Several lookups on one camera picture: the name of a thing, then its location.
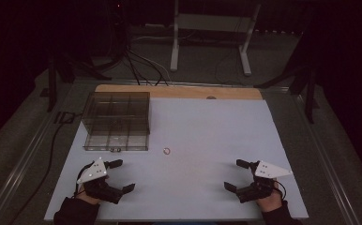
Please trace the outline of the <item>metal floor rail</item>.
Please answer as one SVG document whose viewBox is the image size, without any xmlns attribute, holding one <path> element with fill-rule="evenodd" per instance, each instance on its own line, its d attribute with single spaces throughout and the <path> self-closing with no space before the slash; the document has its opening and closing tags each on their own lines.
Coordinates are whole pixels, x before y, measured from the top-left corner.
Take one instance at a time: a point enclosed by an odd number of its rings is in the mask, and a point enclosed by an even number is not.
<svg viewBox="0 0 362 225">
<path fill-rule="evenodd" d="M 0 220 L 70 89 L 59 85 L 51 111 L 42 90 L 34 90 L 0 129 Z"/>
<path fill-rule="evenodd" d="M 324 171 L 327 183 L 329 184 L 333 196 L 338 204 L 339 210 L 342 213 L 346 225 L 362 225 L 359 218 L 352 207 L 351 201 L 347 196 L 345 188 L 341 183 L 336 170 L 326 152 L 323 142 L 321 141 L 314 125 L 305 115 L 305 100 L 300 95 L 291 95 L 295 107 L 308 130 L 309 136 L 313 141 L 314 150 L 319 158 L 321 168 Z"/>
</svg>

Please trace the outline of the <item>person's left hand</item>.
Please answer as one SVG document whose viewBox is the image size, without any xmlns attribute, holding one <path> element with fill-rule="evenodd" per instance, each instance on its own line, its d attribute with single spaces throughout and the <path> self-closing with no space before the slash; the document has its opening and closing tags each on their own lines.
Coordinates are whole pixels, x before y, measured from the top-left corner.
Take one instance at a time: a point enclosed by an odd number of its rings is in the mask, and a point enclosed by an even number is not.
<svg viewBox="0 0 362 225">
<path fill-rule="evenodd" d="M 100 203 L 100 199 L 96 199 L 96 198 L 93 198 L 91 196 L 89 196 L 85 190 L 84 190 L 84 186 L 81 186 L 75 196 L 76 199 L 80 199 L 82 201 L 85 201 L 87 203 L 90 203 L 90 204 L 93 204 L 93 205 L 96 205 L 96 204 L 99 204 Z"/>
</svg>

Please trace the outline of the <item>white table mat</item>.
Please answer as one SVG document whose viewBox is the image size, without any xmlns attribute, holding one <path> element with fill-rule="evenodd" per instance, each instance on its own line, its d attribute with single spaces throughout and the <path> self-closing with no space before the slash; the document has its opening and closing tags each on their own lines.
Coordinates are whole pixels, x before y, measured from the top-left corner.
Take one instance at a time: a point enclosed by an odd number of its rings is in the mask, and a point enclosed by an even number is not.
<svg viewBox="0 0 362 225">
<path fill-rule="evenodd" d="M 135 185 L 118 204 L 101 205 L 102 221 L 260 218 L 254 202 L 241 203 L 223 183 L 245 187 L 251 182 L 250 171 L 236 166 L 238 159 L 289 168 L 266 102 L 154 97 L 151 107 L 147 151 L 89 152 L 83 148 L 87 131 L 78 128 L 45 218 L 53 219 L 73 194 L 80 169 L 97 158 L 123 160 L 109 172 L 111 186 Z"/>
</svg>

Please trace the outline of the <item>black stand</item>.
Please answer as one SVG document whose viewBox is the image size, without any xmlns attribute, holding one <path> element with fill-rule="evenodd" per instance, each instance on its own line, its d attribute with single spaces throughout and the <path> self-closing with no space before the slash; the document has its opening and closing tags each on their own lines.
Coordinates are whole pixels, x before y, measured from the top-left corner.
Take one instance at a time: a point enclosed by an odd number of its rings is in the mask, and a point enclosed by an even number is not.
<svg viewBox="0 0 362 225">
<path fill-rule="evenodd" d="M 51 112 L 57 101 L 57 77 L 60 77 L 64 83 L 73 83 L 76 75 L 73 69 L 77 68 L 97 80 L 109 81 L 110 78 L 98 73 L 95 69 L 87 64 L 77 61 L 67 54 L 50 54 L 48 65 L 48 89 L 49 98 L 48 112 Z"/>
<path fill-rule="evenodd" d="M 291 95 L 300 95 L 303 90 L 306 91 L 304 113 L 309 122 L 313 124 L 313 103 L 316 82 L 316 70 L 317 66 L 315 64 L 306 64 L 294 68 L 285 69 L 279 76 L 267 82 L 256 84 L 254 85 L 254 88 L 266 89 L 277 83 L 280 83 L 283 80 L 293 77 L 294 79 L 290 84 L 288 91 Z"/>
</svg>

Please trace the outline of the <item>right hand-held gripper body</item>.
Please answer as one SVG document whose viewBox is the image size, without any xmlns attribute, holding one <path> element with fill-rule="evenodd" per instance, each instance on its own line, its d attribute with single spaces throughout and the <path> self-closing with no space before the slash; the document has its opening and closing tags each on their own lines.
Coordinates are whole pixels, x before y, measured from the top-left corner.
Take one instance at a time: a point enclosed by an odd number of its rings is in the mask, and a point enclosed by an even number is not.
<svg viewBox="0 0 362 225">
<path fill-rule="evenodd" d="M 276 178 L 293 174 L 291 170 L 262 160 L 250 162 L 249 169 L 253 176 L 253 182 L 248 187 L 239 188 L 235 193 L 241 203 L 256 201 L 269 196 L 275 188 Z"/>
</svg>

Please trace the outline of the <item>smoked transparent drawer box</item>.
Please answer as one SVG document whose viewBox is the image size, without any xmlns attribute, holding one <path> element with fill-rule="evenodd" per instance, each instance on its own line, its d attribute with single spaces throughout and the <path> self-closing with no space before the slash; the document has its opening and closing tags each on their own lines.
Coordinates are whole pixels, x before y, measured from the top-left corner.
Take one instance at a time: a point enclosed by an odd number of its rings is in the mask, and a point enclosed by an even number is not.
<svg viewBox="0 0 362 225">
<path fill-rule="evenodd" d="M 95 92 L 86 101 L 82 123 L 86 151 L 147 151 L 150 135 L 148 92 Z"/>
</svg>

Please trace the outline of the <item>person's right hand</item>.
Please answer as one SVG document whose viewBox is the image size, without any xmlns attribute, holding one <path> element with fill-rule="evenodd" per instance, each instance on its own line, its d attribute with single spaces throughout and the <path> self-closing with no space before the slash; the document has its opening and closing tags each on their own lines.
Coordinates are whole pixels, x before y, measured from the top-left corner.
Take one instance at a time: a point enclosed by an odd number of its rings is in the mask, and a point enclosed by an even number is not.
<svg viewBox="0 0 362 225">
<path fill-rule="evenodd" d="M 259 208 L 264 213 L 271 212 L 282 207 L 282 194 L 279 191 L 279 184 L 275 182 L 274 187 L 275 188 L 269 196 L 256 201 Z"/>
</svg>

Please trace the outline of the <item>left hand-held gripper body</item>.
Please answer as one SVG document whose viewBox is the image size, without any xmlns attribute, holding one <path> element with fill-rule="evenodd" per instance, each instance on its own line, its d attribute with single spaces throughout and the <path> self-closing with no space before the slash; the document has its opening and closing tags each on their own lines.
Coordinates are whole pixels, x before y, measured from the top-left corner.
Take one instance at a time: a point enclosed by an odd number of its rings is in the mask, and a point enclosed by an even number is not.
<svg viewBox="0 0 362 225">
<path fill-rule="evenodd" d="M 118 204 L 123 193 L 106 182 L 108 169 L 105 168 L 104 162 L 100 157 L 82 168 L 76 181 L 76 194 L 79 188 L 84 186 L 84 190 L 89 196 L 104 202 Z"/>
</svg>

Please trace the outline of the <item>white metal stand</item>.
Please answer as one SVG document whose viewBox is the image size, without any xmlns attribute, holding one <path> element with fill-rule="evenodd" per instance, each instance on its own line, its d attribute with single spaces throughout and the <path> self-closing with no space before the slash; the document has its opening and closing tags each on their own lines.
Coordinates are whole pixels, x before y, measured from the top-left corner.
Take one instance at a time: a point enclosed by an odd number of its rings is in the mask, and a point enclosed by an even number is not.
<svg viewBox="0 0 362 225">
<path fill-rule="evenodd" d="M 173 9 L 173 47 L 170 61 L 170 71 L 178 70 L 180 29 L 193 31 L 233 32 L 245 35 L 245 40 L 238 46 L 238 53 L 245 76 L 252 74 L 248 59 L 248 47 L 255 24 L 261 9 L 261 4 L 254 4 L 249 16 L 218 16 L 203 14 L 187 14 L 179 11 L 179 0 L 174 0 Z"/>
</svg>

